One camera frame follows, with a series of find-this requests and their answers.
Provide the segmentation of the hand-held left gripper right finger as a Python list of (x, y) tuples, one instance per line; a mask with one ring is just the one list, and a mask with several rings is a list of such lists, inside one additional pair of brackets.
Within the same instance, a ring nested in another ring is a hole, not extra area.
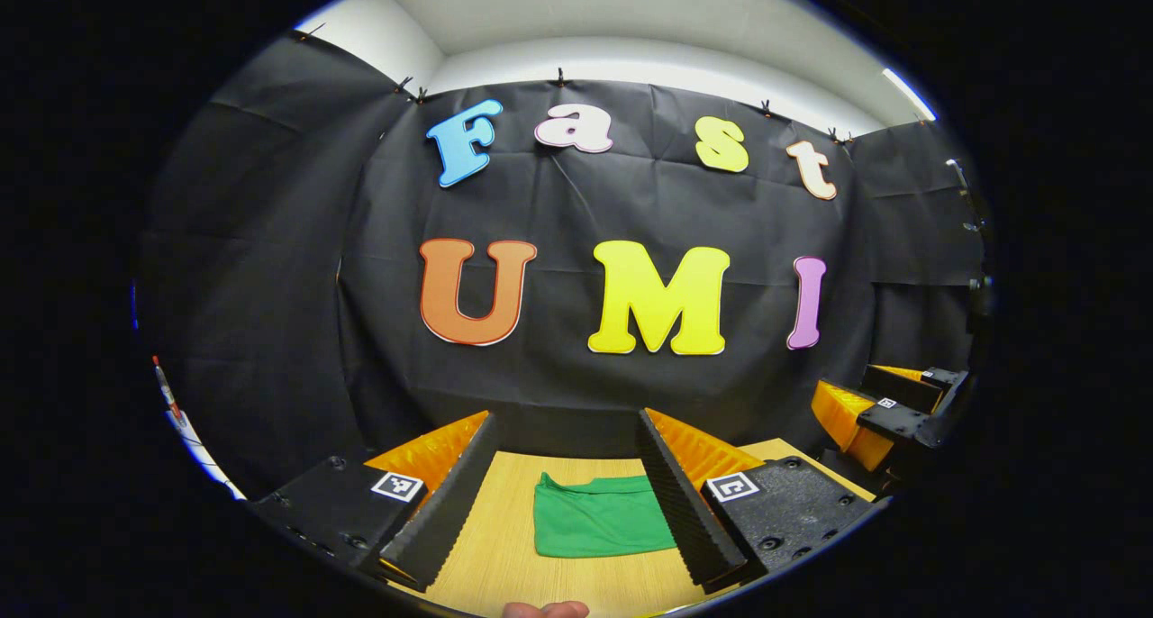
[(663, 413), (636, 442), (660, 512), (704, 593), (783, 576), (880, 511), (798, 455), (758, 459)]

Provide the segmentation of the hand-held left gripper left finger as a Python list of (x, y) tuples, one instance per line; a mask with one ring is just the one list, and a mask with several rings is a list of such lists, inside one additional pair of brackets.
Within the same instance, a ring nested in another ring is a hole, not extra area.
[(378, 455), (330, 455), (251, 507), (345, 568), (425, 591), (449, 560), (499, 440), (498, 419), (482, 410)]

